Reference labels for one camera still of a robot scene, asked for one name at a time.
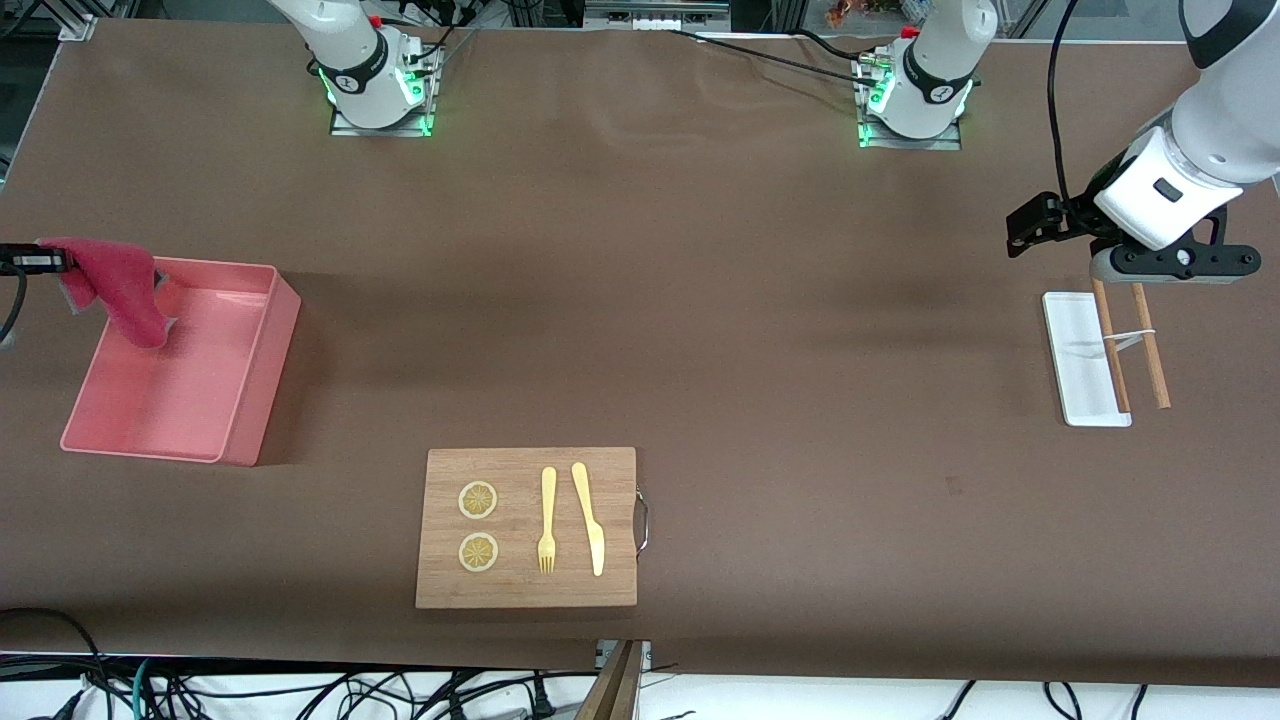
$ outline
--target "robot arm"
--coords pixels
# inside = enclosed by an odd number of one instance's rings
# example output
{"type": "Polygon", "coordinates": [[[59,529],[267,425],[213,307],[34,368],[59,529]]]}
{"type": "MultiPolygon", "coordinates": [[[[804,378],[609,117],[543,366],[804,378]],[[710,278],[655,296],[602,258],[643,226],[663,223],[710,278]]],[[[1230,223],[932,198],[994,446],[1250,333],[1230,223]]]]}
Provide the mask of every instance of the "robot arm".
{"type": "Polygon", "coordinates": [[[302,33],[334,108],[353,126],[384,128],[426,99],[422,41],[374,27],[360,0],[268,0],[302,33]]]}
{"type": "Polygon", "coordinates": [[[1180,0],[1179,12],[1199,81],[1083,195],[1041,193],[1010,215],[1011,258],[1048,240],[1093,234],[1093,275],[1105,281],[1221,283],[1261,266],[1252,247],[1224,242],[1225,205],[1280,173],[1280,83],[1272,77],[1280,0],[1180,0]],[[1204,219],[1213,224],[1207,245],[1193,236],[1204,219]]]}
{"type": "Polygon", "coordinates": [[[904,137],[941,135],[964,108],[973,70],[998,26],[991,0],[940,1],[918,37],[888,46],[893,72],[868,110],[904,137]]]}

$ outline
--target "wooden cutting board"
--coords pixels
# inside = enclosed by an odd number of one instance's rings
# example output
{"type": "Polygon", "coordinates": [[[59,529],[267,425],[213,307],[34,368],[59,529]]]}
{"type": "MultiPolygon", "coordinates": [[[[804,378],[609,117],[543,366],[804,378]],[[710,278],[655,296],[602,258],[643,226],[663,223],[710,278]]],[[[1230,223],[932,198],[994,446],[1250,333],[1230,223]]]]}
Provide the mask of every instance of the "wooden cutting board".
{"type": "Polygon", "coordinates": [[[426,459],[422,537],[417,557],[420,609],[604,607],[636,603],[636,502],[634,447],[433,450],[426,459]],[[604,528],[604,571],[591,573],[582,506],[570,468],[586,464],[591,509],[604,528]],[[538,571],[543,534],[541,474],[556,468],[556,571],[538,571]],[[458,495],[475,480],[497,491],[493,512],[462,514],[458,495]],[[488,533],[498,555],[488,570],[463,568],[458,548],[488,533]]]}

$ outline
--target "metal handle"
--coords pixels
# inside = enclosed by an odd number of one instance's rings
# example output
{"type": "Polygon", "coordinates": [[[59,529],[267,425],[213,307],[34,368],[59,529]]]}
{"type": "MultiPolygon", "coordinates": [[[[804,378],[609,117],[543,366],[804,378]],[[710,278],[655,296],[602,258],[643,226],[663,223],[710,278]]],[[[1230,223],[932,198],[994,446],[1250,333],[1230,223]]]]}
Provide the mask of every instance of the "metal handle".
{"type": "Polygon", "coordinates": [[[640,557],[644,548],[649,547],[649,502],[644,498],[644,492],[640,491],[640,486],[636,486],[636,500],[639,500],[640,506],[644,507],[644,537],[640,538],[640,544],[636,547],[636,557],[640,557]]]}

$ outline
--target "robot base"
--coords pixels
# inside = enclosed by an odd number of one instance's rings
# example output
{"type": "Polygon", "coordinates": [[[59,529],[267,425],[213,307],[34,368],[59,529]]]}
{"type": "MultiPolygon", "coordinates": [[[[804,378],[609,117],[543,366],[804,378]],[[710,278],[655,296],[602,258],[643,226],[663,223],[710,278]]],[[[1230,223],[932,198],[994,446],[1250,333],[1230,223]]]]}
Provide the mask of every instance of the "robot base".
{"type": "MultiPolygon", "coordinates": [[[[854,77],[869,77],[886,85],[886,74],[890,72],[892,61],[888,56],[888,46],[877,47],[874,53],[865,53],[852,61],[854,77]]],[[[858,146],[859,147],[892,147],[895,150],[960,150],[960,122],[951,120],[947,129],[936,137],[916,140],[904,137],[888,129],[884,120],[868,110],[872,97],[883,91],[882,87],[854,86],[854,100],[858,104],[858,146]]]]}
{"type": "MultiPolygon", "coordinates": [[[[411,53],[422,51],[419,38],[410,37],[410,42],[411,53]]],[[[435,131],[435,102],[440,96],[440,70],[444,67],[442,61],[444,59],[442,56],[443,53],[443,49],[436,50],[426,60],[411,67],[412,70],[421,73],[421,76],[411,79],[410,87],[415,92],[421,92],[426,100],[411,109],[399,122],[384,128],[362,128],[352,124],[334,108],[333,117],[329,119],[329,135],[339,137],[431,137],[435,131]]]]}

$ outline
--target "red cloth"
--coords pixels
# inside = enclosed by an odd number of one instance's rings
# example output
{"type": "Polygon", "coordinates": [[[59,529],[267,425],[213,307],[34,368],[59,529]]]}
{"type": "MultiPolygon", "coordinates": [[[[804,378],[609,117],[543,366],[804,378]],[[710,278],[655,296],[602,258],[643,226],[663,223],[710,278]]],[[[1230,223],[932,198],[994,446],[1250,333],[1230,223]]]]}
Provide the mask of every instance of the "red cloth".
{"type": "Polygon", "coordinates": [[[165,343],[173,320],[156,306],[156,261],[150,252],[125,242],[83,237],[46,237],[42,247],[65,250],[74,268],[58,277],[77,313],[99,297],[125,340],[143,348],[165,343]]]}

